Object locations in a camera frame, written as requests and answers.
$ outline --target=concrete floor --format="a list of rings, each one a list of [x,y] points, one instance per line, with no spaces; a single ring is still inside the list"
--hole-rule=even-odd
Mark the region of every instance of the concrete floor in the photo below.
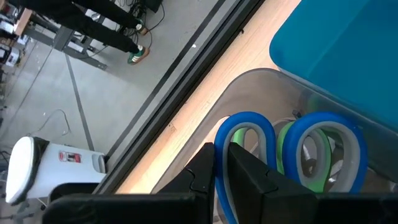
[[[95,56],[108,65],[107,71],[102,71],[35,40],[29,42],[20,67],[7,77],[7,109],[0,127],[2,150],[10,151],[19,138],[31,134],[105,154],[111,150],[107,165],[112,166],[236,0],[226,0],[209,16],[196,39],[190,40],[217,2],[164,1],[164,20],[151,32],[151,53],[135,66],[126,63],[127,54],[112,47]],[[161,9],[156,14],[149,12],[147,27],[162,16]],[[104,24],[115,27],[108,20]],[[139,44],[149,46],[150,35],[140,37]],[[180,63],[164,77],[187,44]],[[101,43],[94,45],[102,48]],[[0,208],[5,216],[19,207],[7,208],[3,202]]]

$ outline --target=clear plastic tray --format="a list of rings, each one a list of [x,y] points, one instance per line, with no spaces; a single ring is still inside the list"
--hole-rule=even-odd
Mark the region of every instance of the clear plastic tray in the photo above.
[[[342,114],[363,130],[368,144],[371,169],[368,170],[362,192],[389,192],[391,183],[387,179],[395,182],[398,180],[397,133],[342,107],[323,93],[279,71],[260,68],[241,74],[229,84],[155,186],[154,192],[183,169],[188,160],[201,148],[203,140],[208,138],[207,135],[214,133],[214,129],[218,128],[217,125],[221,123],[219,120],[240,111],[258,112],[272,123],[292,117],[295,112],[302,115],[312,111],[333,111]],[[339,140],[335,140],[336,145],[339,145]],[[256,142],[255,134],[248,134],[245,148],[252,149]]]

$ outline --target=sticker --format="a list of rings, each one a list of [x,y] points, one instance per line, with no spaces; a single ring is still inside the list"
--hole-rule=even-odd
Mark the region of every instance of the sticker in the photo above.
[[[60,151],[59,158],[61,162],[81,163],[81,155],[79,153]]]

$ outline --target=white lid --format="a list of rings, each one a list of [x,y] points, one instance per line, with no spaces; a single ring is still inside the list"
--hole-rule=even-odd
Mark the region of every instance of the white lid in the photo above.
[[[12,148],[8,166],[6,202],[14,203],[27,187],[32,173],[34,139],[23,137]]]

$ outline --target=shoe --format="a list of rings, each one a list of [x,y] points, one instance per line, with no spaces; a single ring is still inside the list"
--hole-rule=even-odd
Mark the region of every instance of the shoe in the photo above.
[[[149,54],[149,49],[141,45],[138,45],[138,50],[138,53],[130,53],[129,59],[127,61],[129,65],[135,65]]]
[[[138,33],[140,33],[141,35],[145,35],[148,33],[148,29],[145,27],[144,21],[139,19],[139,22],[136,25],[136,30],[138,31]]]

